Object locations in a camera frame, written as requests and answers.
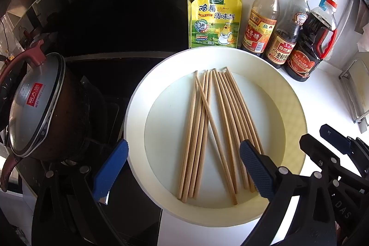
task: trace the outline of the white bowl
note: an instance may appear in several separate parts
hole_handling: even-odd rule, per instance
[[[211,227],[254,220],[268,205],[258,193],[243,189],[240,178],[238,205],[232,205],[211,127],[199,197],[187,203],[176,197],[193,72],[224,67],[230,69],[239,85],[265,154],[276,166],[299,174],[305,154],[298,142],[307,133],[300,102],[274,67],[242,50],[199,47],[165,59],[137,86],[124,122],[124,138],[130,147],[128,162],[145,193],[173,216]],[[210,107],[226,151],[215,91],[211,92]]]

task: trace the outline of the chicken bouillon package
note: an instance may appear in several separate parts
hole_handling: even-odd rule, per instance
[[[191,48],[237,47],[241,0],[194,0],[191,4]]]

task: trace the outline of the bottle label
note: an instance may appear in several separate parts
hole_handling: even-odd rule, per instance
[[[270,48],[268,49],[268,59],[272,62],[283,65],[290,55],[295,44],[283,40],[278,34],[274,34]]]
[[[264,18],[251,10],[242,45],[251,52],[262,53],[276,22],[276,20]]]
[[[307,19],[307,14],[306,13],[302,13],[302,12],[298,12],[295,14],[295,16],[293,17],[293,21],[298,24],[298,25],[303,25]]]
[[[310,71],[313,69],[315,62],[310,59],[300,50],[293,50],[287,60],[288,66],[303,78],[310,76]]]

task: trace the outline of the bundle of chopsticks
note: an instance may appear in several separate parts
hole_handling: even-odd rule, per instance
[[[212,79],[223,121],[229,166],[209,106]],[[264,154],[264,151],[241,91],[227,67],[226,72],[220,72],[216,69],[207,70],[202,77],[202,81],[199,80],[198,71],[195,72],[182,172],[177,195],[177,198],[183,202],[186,202],[187,198],[196,199],[199,195],[209,122],[226,176],[228,190],[233,204],[236,205],[238,170],[241,172],[244,188],[249,189],[250,192],[255,192],[252,179],[239,155],[241,142],[248,139],[259,153]]]

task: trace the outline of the red bottle cap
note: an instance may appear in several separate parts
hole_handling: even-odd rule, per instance
[[[333,0],[325,0],[325,1],[328,2],[332,7],[337,9],[337,4]]]

